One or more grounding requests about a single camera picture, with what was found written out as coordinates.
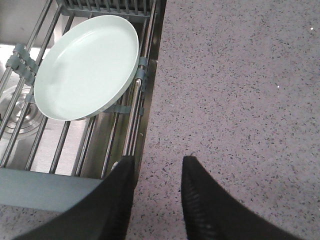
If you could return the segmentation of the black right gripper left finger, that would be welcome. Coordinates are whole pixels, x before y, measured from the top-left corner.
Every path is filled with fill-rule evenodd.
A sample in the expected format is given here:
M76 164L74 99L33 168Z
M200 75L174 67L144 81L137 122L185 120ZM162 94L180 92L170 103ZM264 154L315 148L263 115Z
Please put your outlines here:
M18 240L124 240L135 189L135 158L123 156L83 200Z

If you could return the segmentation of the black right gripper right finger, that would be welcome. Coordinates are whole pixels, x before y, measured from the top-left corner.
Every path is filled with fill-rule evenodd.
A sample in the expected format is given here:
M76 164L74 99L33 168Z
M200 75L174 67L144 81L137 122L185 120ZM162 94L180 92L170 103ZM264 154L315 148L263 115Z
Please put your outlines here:
M225 191L194 156L184 156L181 201L189 240L295 240Z

